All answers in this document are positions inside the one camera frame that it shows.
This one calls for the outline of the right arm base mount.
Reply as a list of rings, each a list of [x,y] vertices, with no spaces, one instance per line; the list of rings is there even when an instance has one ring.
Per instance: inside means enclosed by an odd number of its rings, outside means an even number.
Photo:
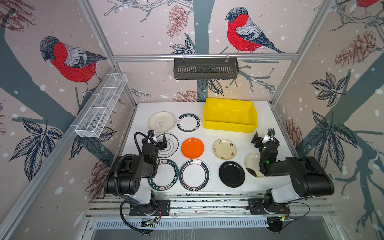
[[[288,204],[275,203],[273,200],[248,199],[247,210],[251,215],[290,215]]]

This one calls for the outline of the cream plate floral marks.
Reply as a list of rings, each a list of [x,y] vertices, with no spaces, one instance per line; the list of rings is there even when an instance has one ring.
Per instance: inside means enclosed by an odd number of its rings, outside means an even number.
[[[231,160],[237,154],[237,147],[231,140],[218,139],[213,144],[213,152],[221,160]]]

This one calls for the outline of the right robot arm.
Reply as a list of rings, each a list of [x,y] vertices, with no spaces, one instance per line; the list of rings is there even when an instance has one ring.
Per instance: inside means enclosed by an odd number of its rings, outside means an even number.
[[[331,196],[334,184],[314,157],[286,157],[278,161],[278,146],[274,129],[269,129],[265,137],[255,133],[251,143],[259,149],[259,172],[265,177],[289,176],[291,181],[278,188],[266,191],[263,206],[266,210],[278,208],[306,197]]]

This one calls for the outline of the orange plate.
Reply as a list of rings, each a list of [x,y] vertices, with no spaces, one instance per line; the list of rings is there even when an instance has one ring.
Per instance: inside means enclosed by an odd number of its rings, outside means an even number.
[[[201,140],[189,138],[183,142],[181,151],[188,159],[198,159],[204,153],[205,146]]]

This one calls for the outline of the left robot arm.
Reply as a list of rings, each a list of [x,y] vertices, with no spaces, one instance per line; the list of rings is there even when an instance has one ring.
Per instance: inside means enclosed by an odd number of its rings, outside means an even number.
[[[158,154],[168,147],[167,138],[163,137],[158,142],[155,132],[149,130],[146,135],[136,132],[134,142],[139,154],[116,158],[104,182],[104,191],[124,199],[135,209],[153,212],[157,207],[155,195],[142,186],[141,179],[156,176],[160,162]]]

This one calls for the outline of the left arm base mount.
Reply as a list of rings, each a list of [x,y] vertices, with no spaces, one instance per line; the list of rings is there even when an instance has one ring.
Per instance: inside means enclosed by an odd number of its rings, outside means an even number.
[[[162,217],[170,214],[170,200],[155,200],[146,205],[130,205],[130,217]]]

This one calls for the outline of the cream plate dark green patch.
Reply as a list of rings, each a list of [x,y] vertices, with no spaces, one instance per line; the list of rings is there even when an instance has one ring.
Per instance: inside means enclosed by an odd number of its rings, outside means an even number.
[[[255,178],[264,178],[265,175],[261,172],[260,154],[250,153],[245,157],[245,167],[247,171]]]

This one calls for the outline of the green red rimmed plate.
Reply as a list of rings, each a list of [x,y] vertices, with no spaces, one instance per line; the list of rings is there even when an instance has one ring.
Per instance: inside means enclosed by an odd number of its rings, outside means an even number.
[[[196,192],[202,190],[208,184],[209,179],[209,168],[201,160],[189,160],[180,168],[179,181],[187,191]]]

